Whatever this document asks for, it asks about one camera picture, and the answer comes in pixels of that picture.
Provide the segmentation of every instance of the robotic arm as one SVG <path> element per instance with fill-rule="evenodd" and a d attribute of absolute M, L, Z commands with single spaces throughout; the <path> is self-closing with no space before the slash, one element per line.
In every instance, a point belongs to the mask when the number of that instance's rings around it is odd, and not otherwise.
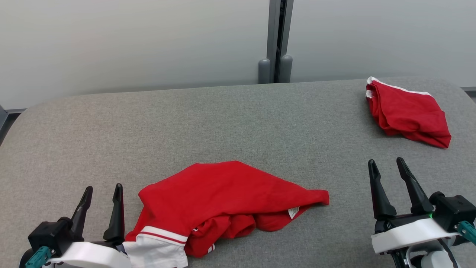
<path fill-rule="evenodd" d="M 124 201 L 122 185 L 117 184 L 112 202 L 109 228 L 104 241 L 84 242 L 82 237 L 86 212 L 91 205 L 92 187 L 88 186 L 71 219 L 61 217 L 57 222 L 42 222 L 29 236 L 31 249 L 20 261 L 20 268 L 130 268 L 124 252 Z"/>
<path fill-rule="evenodd" d="M 397 166 L 410 195 L 411 214 L 397 215 L 380 183 L 375 161 L 368 162 L 377 220 L 375 234 L 371 236 L 375 253 L 390 254 L 396 268 L 460 268 L 450 247 L 469 241 L 476 243 L 476 207 L 459 195 L 445 197 L 436 192 L 428 199 L 403 158 L 397 158 Z M 419 251 L 426 254 L 411 258 L 412 253 Z"/>

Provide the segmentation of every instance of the white plastic robot part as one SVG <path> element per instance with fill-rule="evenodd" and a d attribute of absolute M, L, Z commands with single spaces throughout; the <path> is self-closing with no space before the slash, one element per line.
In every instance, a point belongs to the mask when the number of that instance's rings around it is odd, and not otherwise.
<path fill-rule="evenodd" d="M 452 236 L 459 236 L 459 233 L 448 233 L 436 221 L 428 218 L 371 237 L 375 253 L 382 253 Z"/>
<path fill-rule="evenodd" d="M 81 268 L 131 268 L 129 257 L 110 247 L 96 245 L 90 242 L 74 242 L 63 256 L 51 258 L 44 268 L 53 267 L 54 263 L 64 262 L 64 266 Z"/>

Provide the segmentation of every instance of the dark floor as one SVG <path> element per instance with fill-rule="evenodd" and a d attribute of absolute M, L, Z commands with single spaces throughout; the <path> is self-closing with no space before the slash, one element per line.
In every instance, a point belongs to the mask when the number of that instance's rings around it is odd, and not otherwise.
<path fill-rule="evenodd" d="M 10 113 L 7 116 L 7 120 L 3 124 L 3 126 L 0 125 L 0 144 L 3 142 L 3 139 L 5 138 L 5 135 L 7 134 L 8 130 L 10 129 L 11 125 L 13 125 L 13 122 L 17 120 L 17 118 L 20 116 L 21 113 Z"/>

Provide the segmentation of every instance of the folded red cloth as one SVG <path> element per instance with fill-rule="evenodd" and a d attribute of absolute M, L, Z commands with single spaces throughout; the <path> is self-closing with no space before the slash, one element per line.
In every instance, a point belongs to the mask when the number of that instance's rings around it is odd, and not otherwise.
<path fill-rule="evenodd" d="M 449 147 L 445 112 L 430 93 L 408 91 L 370 76 L 366 98 L 375 122 L 387 135 L 402 134 L 412 141 Z"/>

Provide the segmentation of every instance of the red stripe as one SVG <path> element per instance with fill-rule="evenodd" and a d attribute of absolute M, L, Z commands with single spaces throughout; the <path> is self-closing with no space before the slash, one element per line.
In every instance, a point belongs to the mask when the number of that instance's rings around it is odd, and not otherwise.
<path fill-rule="evenodd" d="M 180 243 L 180 244 L 185 244 L 185 242 L 182 242 L 182 241 L 180 241 L 180 240 L 172 239 L 172 238 L 170 238 L 170 237 L 165 237 L 165 236 L 161 236 L 161 235 L 154 234 L 154 233 L 140 232 L 140 234 L 150 235 L 150 236 L 155 236 L 155 237 L 160 237 L 160 238 L 164 238 L 164 239 L 167 239 L 167 240 L 170 240 L 170 241 L 174 241 L 174 242 L 177 242 L 177 243 Z"/>

